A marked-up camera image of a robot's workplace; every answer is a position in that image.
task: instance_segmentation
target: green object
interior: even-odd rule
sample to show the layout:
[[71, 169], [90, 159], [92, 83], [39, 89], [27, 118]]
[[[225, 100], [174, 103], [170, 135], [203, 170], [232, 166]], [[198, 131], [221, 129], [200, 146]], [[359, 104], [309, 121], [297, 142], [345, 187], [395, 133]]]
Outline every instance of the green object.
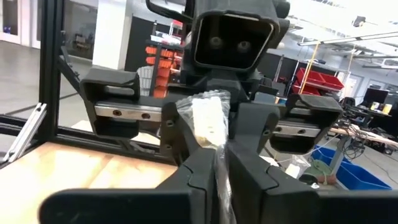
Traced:
[[307, 168], [304, 171], [304, 174], [311, 174], [315, 177], [323, 175], [325, 177], [324, 185], [327, 185], [327, 176], [331, 175], [331, 168], [328, 164], [320, 161], [320, 160], [313, 160], [311, 161], [311, 167]]

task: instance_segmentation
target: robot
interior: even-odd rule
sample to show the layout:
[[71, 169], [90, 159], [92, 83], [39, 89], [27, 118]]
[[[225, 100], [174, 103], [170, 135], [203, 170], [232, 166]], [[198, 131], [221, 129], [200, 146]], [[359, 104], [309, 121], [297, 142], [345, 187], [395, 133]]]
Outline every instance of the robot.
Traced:
[[[288, 2], [189, 1], [184, 13], [146, 3], [152, 12], [184, 23], [182, 84], [169, 87], [164, 99], [151, 98], [140, 95], [137, 73], [93, 68], [80, 89], [95, 134], [122, 141], [157, 123], [159, 153], [173, 158], [178, 170], [155, 189], [57, 192], [43, 202], [41, 223], [396, 220], [393, 192], [317, 191], [259, 157], [267, 141], [279, 152], [308, 153], [343, 112], [334, 99], [322, 96], [290, 95], [285, 105], [253, 102], [262, 88], [256, 67], [289, 28]], [[214, 162], [216, 151], [198, 143], [177, 108], [179, 100], [217, 90], [230, 94], [224, 170]], [[381, 209], [390, 216], [380, 218]]]

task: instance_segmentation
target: robot camera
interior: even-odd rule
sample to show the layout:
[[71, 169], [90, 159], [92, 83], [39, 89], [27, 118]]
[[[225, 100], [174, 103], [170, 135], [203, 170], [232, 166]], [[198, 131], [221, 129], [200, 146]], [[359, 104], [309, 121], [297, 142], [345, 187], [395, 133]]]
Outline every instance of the robot camera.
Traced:
[[239, 14], [210, 14], [199, 21], [194, 60], [201, 67], [248, 70], [260, 58], [278, 24]]

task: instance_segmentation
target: desk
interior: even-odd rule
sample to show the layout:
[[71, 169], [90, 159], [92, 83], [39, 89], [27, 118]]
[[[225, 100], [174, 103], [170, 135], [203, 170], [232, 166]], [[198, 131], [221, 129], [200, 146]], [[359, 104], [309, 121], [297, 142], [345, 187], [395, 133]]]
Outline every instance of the desk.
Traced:
[[[398, 146], [398, 142], [384, 138], [378, 134], [374, 134], [369, 131], [362, 131], [359, 129], [359, 127], [357, 125], [353, 125], [353, 127], [356, 128], [357, 130], [363, 132], [364, 134], [367, 134], [367, 137], [366, 137], [367, 140], [381, 142], [381, 143], [392, 145], [392, 146]], [[336, 149], [335, 155], [333, 156], [333, 158], [330, 162], [330, 167], [332, 168], [332, 174], [336, 174], [337, 170], [340, 168], [341, 162], [343, 161], [343, 158], [344, 158], [343, 148], [351, 143], [352, 137], [355, 136], [355, 133], [350, 130], [345, 130], [342, 128], [331, 128], [330, 132], [343, 135], [343, 137], [337, 144], [337, 149]]]
[[[91, 129], [90, 123], [74, 126]], [[138, 141], [154, 143], [145, 134]], [[43, 200], [71, 188], [150, 189], [177, 167], [102, 152], [45, 143], [0, 170], [0, 223], [38, 224]]]
[[354, 112], [358, 116], [364, 116], [364, 121], [363, 121], [364, 125], [362, 126], [363, 128], [368, 128], [369, 122], [371, 121], [371, 118], [373, 116], [390, 116], [385, 113], [370, 110], [369, 108], [360, 108], [357, 106], [347, 107], [347, 110]]

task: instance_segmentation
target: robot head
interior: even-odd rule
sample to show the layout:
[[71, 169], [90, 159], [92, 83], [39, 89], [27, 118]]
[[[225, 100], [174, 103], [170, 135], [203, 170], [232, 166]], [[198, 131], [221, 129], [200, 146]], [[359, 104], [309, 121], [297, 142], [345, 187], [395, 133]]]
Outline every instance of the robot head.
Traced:
[[247, 72], [268, 48], [276, 48], [289, 28], [285, 0], [201, 0], [192, 15], [146, 0], [149, 10], [192, 24], [191, 62], [196, 67]]

